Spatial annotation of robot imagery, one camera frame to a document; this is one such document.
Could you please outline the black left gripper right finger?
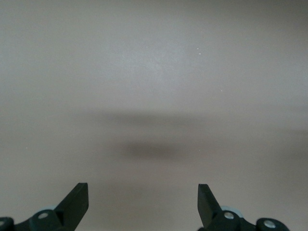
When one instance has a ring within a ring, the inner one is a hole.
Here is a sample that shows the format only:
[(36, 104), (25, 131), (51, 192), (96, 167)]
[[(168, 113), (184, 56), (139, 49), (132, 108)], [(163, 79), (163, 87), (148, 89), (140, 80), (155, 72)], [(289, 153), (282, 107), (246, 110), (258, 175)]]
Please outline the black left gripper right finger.
[(200, 231), (254, 231), (255, 225), (230, 210), (222, 210), (207, 184), (198, 185)]

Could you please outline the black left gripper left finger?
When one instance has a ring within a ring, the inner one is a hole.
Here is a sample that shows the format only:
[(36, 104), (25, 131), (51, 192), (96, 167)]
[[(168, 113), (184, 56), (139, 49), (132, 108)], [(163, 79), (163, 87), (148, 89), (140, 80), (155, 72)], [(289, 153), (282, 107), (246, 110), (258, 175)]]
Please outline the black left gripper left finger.
[(55, 209), (45, 209), (14, 225), (15, 231), (74, 231), (89, 208), (87, 183), (78, 183)]

